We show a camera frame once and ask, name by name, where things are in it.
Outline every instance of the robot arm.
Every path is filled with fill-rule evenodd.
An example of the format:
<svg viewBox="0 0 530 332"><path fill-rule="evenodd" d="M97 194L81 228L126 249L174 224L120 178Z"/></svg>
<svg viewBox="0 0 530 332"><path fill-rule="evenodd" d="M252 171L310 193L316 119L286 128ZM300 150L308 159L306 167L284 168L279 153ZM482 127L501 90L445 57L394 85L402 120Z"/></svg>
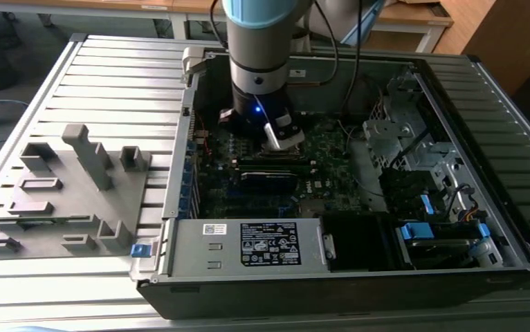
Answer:
<svg viewBox="0 0 530 332"><path fill-rule="evenodd" d="M286 94L287 60L296 21L312 0L223 0L228 30L234 109L264 131L270 147L304 140Z"/></svg>

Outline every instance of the motherboard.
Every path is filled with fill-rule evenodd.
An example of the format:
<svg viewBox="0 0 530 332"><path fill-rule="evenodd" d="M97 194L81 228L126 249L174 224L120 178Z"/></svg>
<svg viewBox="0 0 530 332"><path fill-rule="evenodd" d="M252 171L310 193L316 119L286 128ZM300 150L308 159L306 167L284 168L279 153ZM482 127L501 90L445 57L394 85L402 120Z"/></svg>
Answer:
<svg viewBox="0 0 530 332"><path fill-rule="evenodd" d="M206 219L311 218L323 211L362 211L346 128L336 118L300 114L306 141L274 151L216 125L196 121L200 212Z"/></svg>

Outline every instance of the white sticker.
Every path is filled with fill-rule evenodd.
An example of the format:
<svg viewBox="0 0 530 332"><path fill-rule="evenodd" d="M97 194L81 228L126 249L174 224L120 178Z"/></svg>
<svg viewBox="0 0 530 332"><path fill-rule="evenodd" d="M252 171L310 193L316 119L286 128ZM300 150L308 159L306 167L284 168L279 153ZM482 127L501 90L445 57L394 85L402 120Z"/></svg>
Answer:
<svg viewBox="0 0 530 332"><path fill-rule="evenodd" d="M226 224L224 223L204 223L203 224L204 235L226 235Z"/></svg>
<svg viewBox="0 0 530 332"><path fill-rule="evenodd" d="M449 26L450 22L429 21L427 24L430 24L431 26Z"/></svg>
<svg viewBox="0 0 530 332"><path fill-rule="evenodd" d="M168 8L164 6L142 6L143 9L154 9L154 10L167 10Z"/></svg>
<svg viewBox="0 0 530 332"><path fill-rule="evenodd" d="M290 77L306 77L306 70L304 69L292 69L290 71Z"/></svg>

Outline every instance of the power supply label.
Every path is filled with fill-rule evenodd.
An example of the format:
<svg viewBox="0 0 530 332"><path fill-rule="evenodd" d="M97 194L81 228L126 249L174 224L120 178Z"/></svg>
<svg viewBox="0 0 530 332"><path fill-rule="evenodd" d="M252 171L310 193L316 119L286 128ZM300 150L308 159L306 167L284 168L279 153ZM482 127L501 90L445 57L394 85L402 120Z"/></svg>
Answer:
<svg viewBox="0 0 530 332"><path fill-rule="evenodd" d="M300 265L295 223L242 223L240 251L244 266Z"/></svg>

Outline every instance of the slotted metal table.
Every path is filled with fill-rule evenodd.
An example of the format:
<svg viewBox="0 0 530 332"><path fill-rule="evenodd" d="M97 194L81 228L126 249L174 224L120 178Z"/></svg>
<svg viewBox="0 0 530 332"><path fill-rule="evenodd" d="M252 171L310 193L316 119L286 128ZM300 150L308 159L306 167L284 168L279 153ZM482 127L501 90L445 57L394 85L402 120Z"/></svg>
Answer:
<svg viewBox="0 0 530 332"><path fill-rule="evenodd" d="M107 151L138 145L152 153L136 236L159 234L175 128L182 111L182 55L206 41L76 35L0 151L0 216L20 176L20 151L45 141L55 149L67 123L85 123ZM316 52L330 53L327 48ZM402 57L402 53L368 52ZM530 221L530 124L467 57L406 54L430 64L490 159L511 198ZM530 323L530 288L493 293L457 308L366 315L266 317L259 320L164 320L128 277L130 257L0 261L0 329L44 326L69 331L315 328L418 323L443 331Z"/></svg>

